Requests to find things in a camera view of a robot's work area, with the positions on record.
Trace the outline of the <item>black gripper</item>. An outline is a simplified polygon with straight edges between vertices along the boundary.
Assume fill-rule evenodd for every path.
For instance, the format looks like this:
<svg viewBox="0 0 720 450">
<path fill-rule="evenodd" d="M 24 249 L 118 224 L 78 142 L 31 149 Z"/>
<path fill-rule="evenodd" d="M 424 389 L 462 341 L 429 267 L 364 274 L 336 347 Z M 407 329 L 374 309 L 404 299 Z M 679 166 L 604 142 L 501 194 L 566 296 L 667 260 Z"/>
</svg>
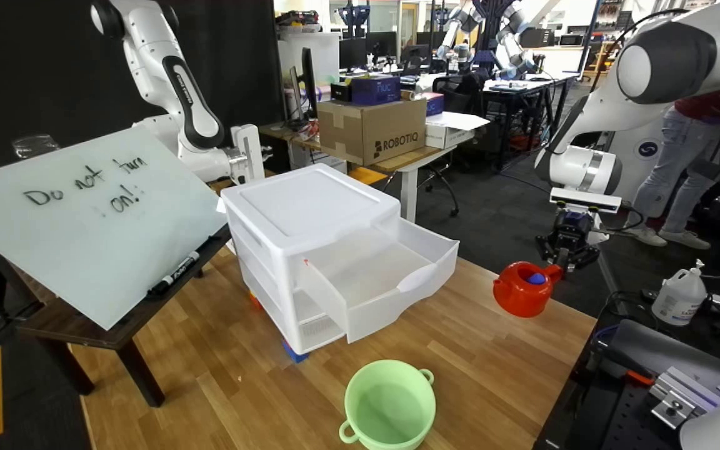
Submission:
<svg viewBox="0 0 720 450">
<path fill-rule="evenodd" d="M 596 216 L 561 210 L 553 230 L 541 240 L 541 254 L 544 262 L 561 266 L 566 274 L 576 274 L 597 260 L 604 240 L 608 232 L 597 229 Z"/>
</svg>

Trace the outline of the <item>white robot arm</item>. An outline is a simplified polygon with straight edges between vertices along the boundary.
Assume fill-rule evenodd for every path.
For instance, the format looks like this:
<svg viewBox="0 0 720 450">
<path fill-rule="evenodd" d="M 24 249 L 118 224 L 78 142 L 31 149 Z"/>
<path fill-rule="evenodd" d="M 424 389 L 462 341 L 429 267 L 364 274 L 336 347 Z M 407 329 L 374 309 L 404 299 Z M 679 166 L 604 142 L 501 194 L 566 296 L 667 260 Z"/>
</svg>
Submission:
<svg viewBox="0 0 720 450">
<path fill-rule="evenodd" d="M 537 240 L 548 262 L 586 267 L 609 239 L 604 216 L 634 206 L 659 142 L 663 116 L 678 102 L 720 91 L 720 2 L 673 19 L 647 19 L 617 52 L 616 66 L 571 110 L 534 159 L 558 207 L 553 230 Z"/>
</svg>

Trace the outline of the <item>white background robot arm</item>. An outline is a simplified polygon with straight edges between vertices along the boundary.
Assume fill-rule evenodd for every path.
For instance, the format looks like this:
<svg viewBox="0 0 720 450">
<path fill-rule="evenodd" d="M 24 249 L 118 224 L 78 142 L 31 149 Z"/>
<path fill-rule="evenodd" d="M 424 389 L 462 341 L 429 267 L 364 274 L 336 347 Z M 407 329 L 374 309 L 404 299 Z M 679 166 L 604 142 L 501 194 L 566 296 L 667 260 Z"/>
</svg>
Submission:
<svg viewBox="0 0 720 450">
<path fill-rule="evenodd" d="M 154 136 L 201 181 L 246 185 L 264 179 L 256 125 L 226 127 L 208 105 L 176 37 L 176 11 L 163 0 L 91 0 L 91 22 L 123 45 L 137 95 L 163 107 L 137 130 Z"/>
</svg>

